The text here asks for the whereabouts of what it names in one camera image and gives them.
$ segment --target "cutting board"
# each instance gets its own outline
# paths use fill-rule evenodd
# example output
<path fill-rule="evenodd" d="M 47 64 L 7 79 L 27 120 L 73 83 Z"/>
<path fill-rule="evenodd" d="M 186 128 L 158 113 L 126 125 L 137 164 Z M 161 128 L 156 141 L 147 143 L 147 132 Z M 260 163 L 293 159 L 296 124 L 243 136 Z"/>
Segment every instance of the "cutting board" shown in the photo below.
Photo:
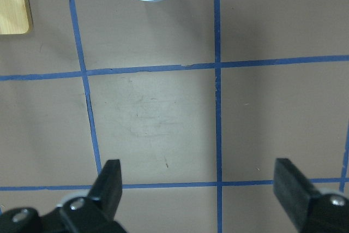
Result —
<path fill-rule="evenodd" d="M 25 34 L 31 28 L 28 0 L 0 0 L 0 34 Z"/>

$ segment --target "wooden board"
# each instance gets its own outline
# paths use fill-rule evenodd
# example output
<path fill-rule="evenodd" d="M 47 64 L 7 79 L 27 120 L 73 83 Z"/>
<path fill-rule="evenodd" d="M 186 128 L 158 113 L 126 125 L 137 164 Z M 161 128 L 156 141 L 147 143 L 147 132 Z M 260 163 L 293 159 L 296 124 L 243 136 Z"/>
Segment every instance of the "wooden board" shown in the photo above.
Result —
<path fill-rule="evenodd" d="M 31 28 L 28 0 L 0 0 L 0 34 L 25 34 Z"/>

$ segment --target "screw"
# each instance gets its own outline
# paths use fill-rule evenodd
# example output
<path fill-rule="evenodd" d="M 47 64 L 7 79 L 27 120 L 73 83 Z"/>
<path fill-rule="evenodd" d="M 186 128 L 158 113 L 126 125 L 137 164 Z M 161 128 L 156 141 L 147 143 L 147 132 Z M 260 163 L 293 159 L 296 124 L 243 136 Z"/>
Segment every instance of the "screw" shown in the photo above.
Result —
<path fill-rule="evenodd" d="M 345 199 L 338 195 L 333 195 L 329 199 L 331 203 L 335 206 L 344 206 L 345 205 Z"/>
<path fill-rule="evenodd" d="M 14 223 L 18 223 L 28 217 L 29 211 L 27 209 L 22 209 L 21 212 L 18 212 L 14 217 L 12 218 L 12 221 Z"/>
<path fill-rule="evenodd" d="M 79 198 L 70 204 L 70 209 L 71 210 L 78 210 L 79 208 L 81 208 L 83 206 L 84 203 L 85 203 L 84 199 Z"/>

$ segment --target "vertical blue tape strip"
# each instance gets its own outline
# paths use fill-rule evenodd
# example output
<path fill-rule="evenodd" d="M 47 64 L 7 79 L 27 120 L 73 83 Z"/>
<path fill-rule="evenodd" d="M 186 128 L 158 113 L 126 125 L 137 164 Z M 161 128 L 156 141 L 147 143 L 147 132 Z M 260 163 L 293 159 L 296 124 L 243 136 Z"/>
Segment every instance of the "vertical blue tape strip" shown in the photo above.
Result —
<path fill-rule="evenodd" d="M 220 0 L 214 0 L 214 44 L 216 86 L 216 171 L 217 171 L 217 232 L 222 233 L 222 124 L 221 124 L 221 41 Z"/>
<path fill-rule="evenodd" d="M 344 150 L 344 156 L 343 156 L 341 182 L 339 185 L 339 190 L 342 192 L 344 192 L 344 186 L 345 186 L 345 181 L 346 181 L 346 176 L 347 176 L 348 157 L 349 157 L 349 124 L 348 124 L 348 128 L 347 128 L 347 138 L 345 141 L 345 150 Z"/>
<path fill-rule="evenodd" d="M 79 23 L 77 20 L 75 0 L 69 0 L 69 8 L 70 8 L 71 21 L 73 23 L 76 51 L 77 51 L 77 56 L 79 58 L 79 64 L 80 64 L 80 69 L 82 73 L 82 82 L 83 82 L 83 87 L 85 89 L 87 112 L 88 112 L 89 124 L 91 129 L 91 139 L 92 139 L 92 145 L 93 145 L 94 159 L 96 162 L 97 172 L 100 173 L 102 170 L 100 153 L 98 148 L 97 134 L 96 134 L 95 125 L 94 125 L 93 111 L 92 111 L 91 98 L 90 98 L 90 89 L 89 89 L 89 83 L 88 83 L 88 76 L 86 73 L 85 60 L 83 56 L 83 49 L 82 49 L 81 36 L 80 36 L 80 30 L 79 30 Z"/>

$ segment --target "silver screw head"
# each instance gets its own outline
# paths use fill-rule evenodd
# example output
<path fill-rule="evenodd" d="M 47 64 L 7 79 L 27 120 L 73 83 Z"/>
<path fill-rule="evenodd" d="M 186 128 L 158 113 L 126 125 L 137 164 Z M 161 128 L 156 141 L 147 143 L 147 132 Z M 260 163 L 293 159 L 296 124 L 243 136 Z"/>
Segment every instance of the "silver screw head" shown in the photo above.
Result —
<path fill-rule="evenodd" d="M 70 209 L 71 210 L 78 210 L 79 208 L 81 208 L 83 206 L 84 203 L 85 203 L 84 199 L 79 198 L 70 204 Z"/>
<path fill-rule="evenodd" d="M 12 221 L 14 223 L 18 223 L 28 217 L 29 211 L 27 209 L 22 209 L 21 212 L 18 212 L 16 215 L 13 216 Z"/>
<path fill-rule="evenodd" d="M 330 201 L 335 206 L 344 206 L 345 205 L 345 199 L 342 196 L 333 195 L 330 197 Z"/>

